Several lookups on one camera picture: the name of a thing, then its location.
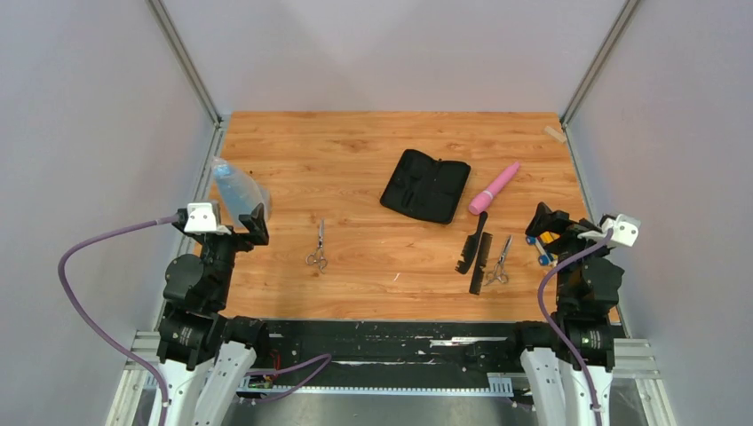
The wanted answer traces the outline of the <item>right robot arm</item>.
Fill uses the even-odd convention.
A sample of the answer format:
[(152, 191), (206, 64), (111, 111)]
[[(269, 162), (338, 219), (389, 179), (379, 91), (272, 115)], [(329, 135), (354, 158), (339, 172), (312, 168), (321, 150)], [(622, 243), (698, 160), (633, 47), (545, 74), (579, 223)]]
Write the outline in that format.
[(607, 258), (614, 228), (574, 221), (540, 202), (526, 235), (544, 233), (556, 234), (546, 247), (559, 260), (537, 289), (543, 321), (516, 326), (507, 358), (527, 377), (538, 424), (608, 425), (615, 366), (609, 312), (624, 275)]

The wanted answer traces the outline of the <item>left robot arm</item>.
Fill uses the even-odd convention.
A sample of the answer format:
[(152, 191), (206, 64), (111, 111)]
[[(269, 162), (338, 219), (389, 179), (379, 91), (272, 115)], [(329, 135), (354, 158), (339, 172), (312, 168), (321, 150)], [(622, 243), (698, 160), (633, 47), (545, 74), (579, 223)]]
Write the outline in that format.
[(170, 220), (201, 251), (177, 256), (164, 274), (152, 425), (221, 424), (244, 374), (271, 358), (263, 320), (221, 313), (237, 254), (269, 242), (264, 203), (238, 220), (240, 233), (220, 224), (214, 201), (190, 203)]

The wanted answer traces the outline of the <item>black zippered tool case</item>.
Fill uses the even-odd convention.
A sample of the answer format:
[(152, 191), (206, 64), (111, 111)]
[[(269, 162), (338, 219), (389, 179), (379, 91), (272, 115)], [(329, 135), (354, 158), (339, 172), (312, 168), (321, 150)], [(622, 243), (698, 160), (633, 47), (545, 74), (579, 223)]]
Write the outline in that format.
[(448, 225), (472, 171), (466, 162), (433, 159), (405, 150), (380, 197), (380, 204), (416, 220)]

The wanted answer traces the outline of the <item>silver scissors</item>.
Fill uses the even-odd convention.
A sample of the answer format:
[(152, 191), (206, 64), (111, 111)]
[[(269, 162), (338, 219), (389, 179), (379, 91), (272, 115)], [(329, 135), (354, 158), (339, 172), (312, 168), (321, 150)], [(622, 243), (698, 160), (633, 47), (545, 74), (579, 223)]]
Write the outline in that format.
[(315, 250), (305, 258), (305, 263), (310, 266), (316, 266), (320, 273), (325, 273), (325, 268), (328, 264), (324, 248), (324, 231), (325, 219), (322, 218), (318, 226), (317, 246)]
[(507, 272), (504, 270), (504, 264), (507, 258), (507, 255), (509, 253), (509, 250), (511, 248), (513, 236), (510, 234), (501, 250), (501, 253), (499, 257), (496, 260), (496, 263), (494, 265), (494, 268), (487, 273), (486, 276), (486, 282), (484, 283), (485, 286), (494, 284), (494, 283), (500, 283), (500, 284), (506, 284), (509, 282), (509, 276)]

